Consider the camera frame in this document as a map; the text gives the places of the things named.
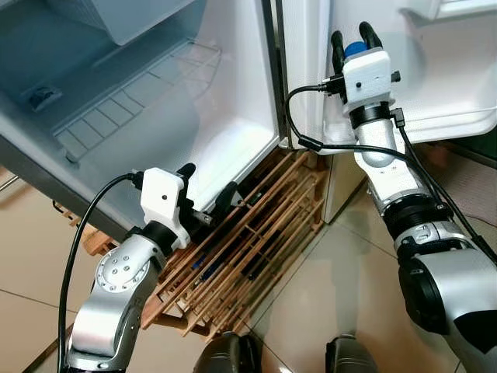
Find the dark robot leg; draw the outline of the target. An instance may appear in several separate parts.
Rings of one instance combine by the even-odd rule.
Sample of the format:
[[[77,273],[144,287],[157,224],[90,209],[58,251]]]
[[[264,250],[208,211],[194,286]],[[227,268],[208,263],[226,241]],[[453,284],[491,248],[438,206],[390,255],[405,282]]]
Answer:
[[[262,345],[252,334],[217,335],[196,359],[193,373],[262,373]]]
[[[379,373],[379,370],[357,337],[344,333],[325,345],[325,373]]]

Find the clear water bottle blue cap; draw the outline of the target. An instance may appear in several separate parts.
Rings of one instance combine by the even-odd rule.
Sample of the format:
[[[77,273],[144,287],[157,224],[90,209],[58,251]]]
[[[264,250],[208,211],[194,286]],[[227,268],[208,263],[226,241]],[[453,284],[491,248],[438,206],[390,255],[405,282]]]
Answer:
[[[344,47],[344,59],[349,59],[354,56],[354,54],[361,54],[369,49],[370,47],[366,42],[363,42],[363,40],[355,40],[355,42]]]

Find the white-lined fridge door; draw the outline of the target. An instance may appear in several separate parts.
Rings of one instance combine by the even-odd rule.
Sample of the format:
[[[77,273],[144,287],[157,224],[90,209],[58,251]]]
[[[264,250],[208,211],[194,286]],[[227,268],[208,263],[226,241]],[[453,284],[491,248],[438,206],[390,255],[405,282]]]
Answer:
[[[360,38],[367,21],[400,72],[391,89],[409,139],[426,142],[485,134],[496,124],[497,9],[429,21],[401,0],[280,0],[288,89],[332,75],[331,34]]]

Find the dark left robot leg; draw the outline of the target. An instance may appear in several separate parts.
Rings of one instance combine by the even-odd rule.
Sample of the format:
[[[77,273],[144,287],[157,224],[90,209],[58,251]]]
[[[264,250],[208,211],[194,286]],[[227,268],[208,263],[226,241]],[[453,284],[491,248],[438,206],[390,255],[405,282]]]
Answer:
[[[196,359],[193,373],[262,373],[262,345],[252,334],[217,335]]]

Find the white door shelf bin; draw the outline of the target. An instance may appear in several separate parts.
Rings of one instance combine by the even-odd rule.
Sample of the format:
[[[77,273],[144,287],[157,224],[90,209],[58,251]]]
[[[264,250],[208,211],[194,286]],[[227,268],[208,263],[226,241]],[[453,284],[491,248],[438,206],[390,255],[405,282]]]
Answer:
[[[401,9],[429,21],[476,16],[497,9],[497,0],[401,0]]]

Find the wooden slatted pallet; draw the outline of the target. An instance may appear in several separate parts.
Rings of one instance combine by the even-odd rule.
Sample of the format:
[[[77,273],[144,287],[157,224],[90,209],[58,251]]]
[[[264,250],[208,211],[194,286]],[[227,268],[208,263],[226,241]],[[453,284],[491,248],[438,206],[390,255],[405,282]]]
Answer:
[[[168,260],[140,314],[210,339],[242,331],[322,225],[330,168],[320,156],[274,150],[217,226]]]

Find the dark right robot leg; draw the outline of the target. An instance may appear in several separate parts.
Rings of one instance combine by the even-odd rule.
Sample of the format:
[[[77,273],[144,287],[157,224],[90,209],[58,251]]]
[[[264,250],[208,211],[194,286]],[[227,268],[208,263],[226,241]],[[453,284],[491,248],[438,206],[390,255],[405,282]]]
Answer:
[[[344,333],[325,345],[325,373],[379,373],[379,370],[357,337]]]

